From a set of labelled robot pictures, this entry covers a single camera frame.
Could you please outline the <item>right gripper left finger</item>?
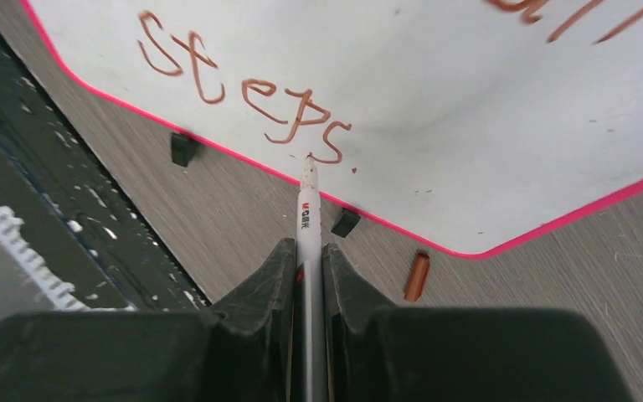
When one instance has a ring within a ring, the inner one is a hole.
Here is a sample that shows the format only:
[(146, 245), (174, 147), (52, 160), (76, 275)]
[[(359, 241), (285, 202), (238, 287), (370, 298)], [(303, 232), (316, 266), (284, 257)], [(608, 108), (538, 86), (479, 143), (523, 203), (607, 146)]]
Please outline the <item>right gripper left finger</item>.
[(284, 401), (296, 245), (198, 311), (0, 321), (0, 401)]

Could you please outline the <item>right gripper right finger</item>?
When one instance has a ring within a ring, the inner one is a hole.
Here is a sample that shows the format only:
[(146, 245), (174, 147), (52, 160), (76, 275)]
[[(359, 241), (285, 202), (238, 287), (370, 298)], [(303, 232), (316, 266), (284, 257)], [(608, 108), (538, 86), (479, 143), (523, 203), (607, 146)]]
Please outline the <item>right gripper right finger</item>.
[(594, 326), (577, 312), (401, 307), (337, 245), (322, 251), (335, 401), (629, 401)]

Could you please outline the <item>white marker pen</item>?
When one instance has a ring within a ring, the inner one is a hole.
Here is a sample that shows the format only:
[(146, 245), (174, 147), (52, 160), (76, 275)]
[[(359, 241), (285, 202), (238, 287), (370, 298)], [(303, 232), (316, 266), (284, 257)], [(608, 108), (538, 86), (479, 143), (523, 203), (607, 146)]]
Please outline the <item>white marker pen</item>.
[(327, 340), (318, 169), (305, 158), (297, 198), (291, 401), (327, 401)]

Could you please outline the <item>brown marker cap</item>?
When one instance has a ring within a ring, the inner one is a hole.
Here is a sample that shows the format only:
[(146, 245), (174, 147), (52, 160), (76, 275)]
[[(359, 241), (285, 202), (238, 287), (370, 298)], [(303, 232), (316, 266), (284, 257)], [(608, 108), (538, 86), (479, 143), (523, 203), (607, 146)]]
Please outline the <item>brown marker cap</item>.
[(418, 252), (411, 266), (411, 272), (404, 290), (404, 300), (416, 302), (420, 299), (430, 271), (430, 257), (424, 252)]

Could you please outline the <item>pink framed whiteboard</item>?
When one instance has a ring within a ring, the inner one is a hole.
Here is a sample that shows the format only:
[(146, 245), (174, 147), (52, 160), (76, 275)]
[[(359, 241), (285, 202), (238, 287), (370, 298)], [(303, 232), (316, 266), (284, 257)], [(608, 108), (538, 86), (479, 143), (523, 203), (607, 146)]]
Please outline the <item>pink framed whiteboard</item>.
[(482, 258), (643, 191), (643, 1), (26, 1), (86, 89)]

